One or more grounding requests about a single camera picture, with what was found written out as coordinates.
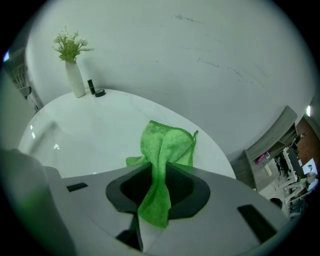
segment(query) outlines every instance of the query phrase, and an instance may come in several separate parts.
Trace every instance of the white table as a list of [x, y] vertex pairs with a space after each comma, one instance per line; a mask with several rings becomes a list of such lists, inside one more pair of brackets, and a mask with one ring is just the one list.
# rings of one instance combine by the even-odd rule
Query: white table
[[219, 146], [198, 126], [148, 99], [117, 90], [94, 97], [62, 95], [44, 106], [30, 121], [19, 149], [43, 165], [58, 169], [62, 178], [126, 167], [127, 157], [138, 157], [141, 134], [150, 120], [179, 127], [197, 143], [193, 166], [236, 178]]

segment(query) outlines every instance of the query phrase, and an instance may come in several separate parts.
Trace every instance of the green microfiber towel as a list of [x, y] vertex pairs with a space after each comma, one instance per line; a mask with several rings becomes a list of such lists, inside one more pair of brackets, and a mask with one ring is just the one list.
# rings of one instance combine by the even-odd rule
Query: green microfiber towel
[[151, 120], [141, 136], [143, 156], [125, 160], [127, 166], [152, 163], [152, 185], [138, 208], [138, 216], [154, 226], [168, 225], [171, 202], [166, 186], [166, 163], [192, 166], [197, 133], [192, 136], [184, 129]]

